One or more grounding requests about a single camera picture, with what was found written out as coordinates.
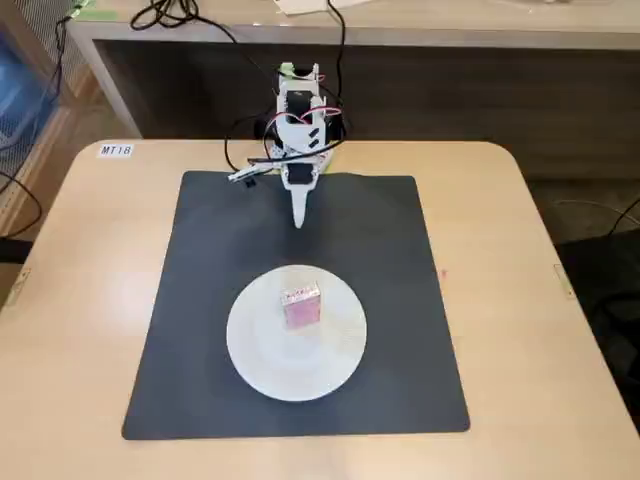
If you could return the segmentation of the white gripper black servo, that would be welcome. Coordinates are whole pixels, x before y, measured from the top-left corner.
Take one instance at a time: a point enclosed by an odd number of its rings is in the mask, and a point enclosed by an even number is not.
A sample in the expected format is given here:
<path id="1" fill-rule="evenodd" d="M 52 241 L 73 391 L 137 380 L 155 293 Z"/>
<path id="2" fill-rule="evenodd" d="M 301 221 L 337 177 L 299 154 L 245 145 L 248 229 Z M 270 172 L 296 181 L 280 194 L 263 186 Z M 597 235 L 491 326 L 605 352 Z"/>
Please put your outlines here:
<path id="1" fill-rule="evenodd" d="M 293 223 L 301 229 L 306 217 L 306 205 L 309 194 L 318 183 L 320 168 L 317 162 L 283 162 L 280 165 L 280 177 L 284 188 L 289 191 Z"/>

